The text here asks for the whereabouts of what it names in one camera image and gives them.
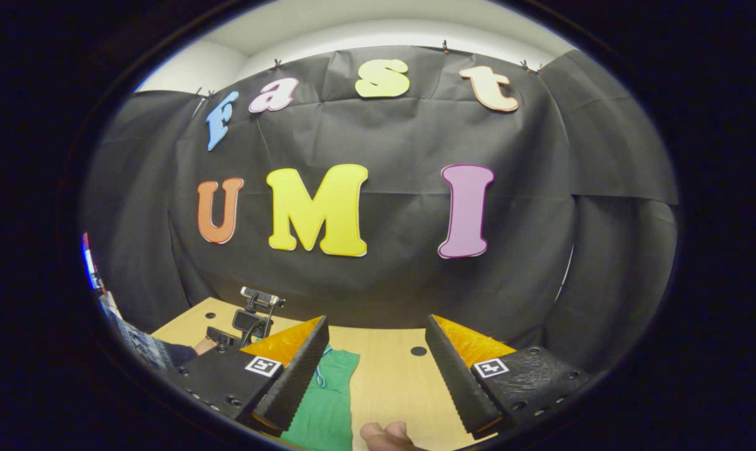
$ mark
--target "foam letter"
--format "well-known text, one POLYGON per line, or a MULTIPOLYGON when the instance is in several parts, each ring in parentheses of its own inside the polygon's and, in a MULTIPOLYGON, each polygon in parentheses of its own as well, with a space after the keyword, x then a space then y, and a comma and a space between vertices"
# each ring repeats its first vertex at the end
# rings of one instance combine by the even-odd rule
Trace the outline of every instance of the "foam letter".
POLYGON ((244 186, 244 181, 240 178, 229 178, 222 183, 222 189, 225 191, 225 217, 219 227, 214 225, 214 220, 211 218, 214 192, 219 188, 219 184, 217 182, 202 182, 197 187, 197 192, 200 194, 197 225, 200 227, 200 235, 207 242, 223 244, 231 239, 232 233, 236 230, 238 190, 242 186, 244 186))
POLYGON ((210 140, 208 141, 208 151, 211 151, 227 133, 227 127, 223 124, 230 120, 232 115, 232 105, 230 103, 238 99, 238 91, 233 91, 222 100, 214 111, 208 114, 205 119, 208 122, 208 132, 210 134, 210 140))
POLYGON ((484 166, 450 165, 442 169, 442 178, 450 185, 450 228, 438 255, 460 259, 483 254, 487 248, 481 237, 484 196, 495 174, 484 166))
POLYGON ((520 106, 520 103, 514 97, 505 97, 500 92, 498 83, 508 85, 509 77, 495 74, 487 66, 475 66, 475 68, 464 69, 459 73, 472 81, 472 91, 475 92, 475 97, 486 108, 497 111, 514 111, 520 106))
POLYGON ((314 249, 325 222, 325 237, 319 243, 325 254, 366 255, 366 243, 358 233, 358 197, 366 177, 364 166, 336 165, 325 174, 314 200, 311 200, 296 169, 270 172, 266 183, 274 193, 274 233, 269 237, 269 245, 284 251, 293 251, 297 247, 297 240, 289 231, 290 221, 303 248, 310 251, 314 249))
POLYGON ((406 63, 400 60, 371 60, 361 64, 355 91, 361 97, 397 97, 408 91, 412 83, 406 75, 406 63))
POLYGON ((300 82, 293 78, 275 80, 269 83, 261 88, 262 94, 250 102, 249 112, 261 112, 266 109, 278 111, 286 108, 294 100, 291 95, 298 83, 300 82))

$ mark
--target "black fabric backdrop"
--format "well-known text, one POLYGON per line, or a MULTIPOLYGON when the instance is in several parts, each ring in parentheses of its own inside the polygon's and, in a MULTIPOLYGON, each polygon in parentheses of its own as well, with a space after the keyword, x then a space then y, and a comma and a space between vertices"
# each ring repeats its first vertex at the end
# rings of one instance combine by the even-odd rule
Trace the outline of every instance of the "black fabric backdrop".
MULTIPOLYGON (((241 304, 246 285, 286 297, 277 313, 287 318, 421 328, 439 314, 601 371, 646 326, 675 257, 678 194, 666 149, 626 89, 580 51, 539 73, 412 46, 320 54, 209 99, 137 94, 95 153, 83 228, 125 319, 148 331, 208 296, 241 304), (361 98, 358 68, 375 59, 403 60, 409 91, 361 98), (475 99, 458 71, 477 65, 509 77, 502 89, 518 99, 517 111, 475 99), (300 80, 291 105, 247 110, 263 86, 285 77, 300 80), (234 90, 227 135, 208 152, 205 118, 234 90), (327 255, 318 242, 310 252, 270 248, 267 174, 295 168, 314 196, 340 163, 369 170, 360 202, 366 256, 327 255), (437 254, 450 210, 440 171, 453 163, 495 172, 480 257, 437 254), (230 177, 245 180, 236 231, 224 245, 208 243, 197 229, 197 186, 230 177)), ((223 200, 219 189, 216 224, 223 200)))

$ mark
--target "letter u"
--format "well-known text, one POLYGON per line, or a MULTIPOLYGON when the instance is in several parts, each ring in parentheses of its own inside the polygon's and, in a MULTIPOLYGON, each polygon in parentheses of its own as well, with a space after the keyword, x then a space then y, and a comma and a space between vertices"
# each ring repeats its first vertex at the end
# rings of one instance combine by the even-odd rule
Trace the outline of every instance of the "letter u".
POLYGON ((225 191, 225 217, 219 227, 214 225, 211 218, 212 208, 214 207, 214 192, 219 188, 219 184, 217 182, 202 182, 197 187, 197 192, 200 194, 197 225, 200 234, 207 242, 223 244, 231 239, 236 230, 238 192, 243 186, 244 180, 240 178, 229 178, 222 183, 222 189, 225 191))

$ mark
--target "person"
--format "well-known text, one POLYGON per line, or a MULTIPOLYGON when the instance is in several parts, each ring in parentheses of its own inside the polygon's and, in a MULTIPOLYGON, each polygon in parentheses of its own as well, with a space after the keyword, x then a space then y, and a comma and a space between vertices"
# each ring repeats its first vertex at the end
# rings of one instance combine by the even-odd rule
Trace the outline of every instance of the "person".
POLYGON ((168 372, 214 349, 217 343, 208 337, 194 346, 175 345, 158 340, 123 319, 109 291, 100 295, 100 306, 108 322, 119 331, 122 341, 150 368, 168 372))
POLYGON ((414 446, 405 422, 390 423, 386 428, 379 423, 366 423, 361 426, 361 438, 369 451, 426 451, 414 446))

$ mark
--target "finger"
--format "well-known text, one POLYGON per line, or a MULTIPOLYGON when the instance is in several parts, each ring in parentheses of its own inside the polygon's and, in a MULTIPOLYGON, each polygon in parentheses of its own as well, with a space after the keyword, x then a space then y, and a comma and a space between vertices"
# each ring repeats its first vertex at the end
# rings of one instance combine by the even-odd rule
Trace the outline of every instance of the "finger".
POLYGON ((390 436, 402 439, 404 440, 404 442, 408 442, 412 444, 414 443, 408 436, 405 422, 391 423, 389 426, 386 426, 386 433, 389 434, 390 436))
POLYGON ((214 349, 216 346, 217 346, 217 342, 206 338, 200 341, 200 343, 197 343, 197 346, 194 346, 194 351, 197 352, 197 356, 201 356, 205 354, 205 352, 210 351, 211 349, 214 349))
POLYGON ((367 440, 368 442, 370 437, 376 435, 386 435, 386 431, 384 431, 378 423, 366 423, 366 425, 361 426, 362 439, 367 440))

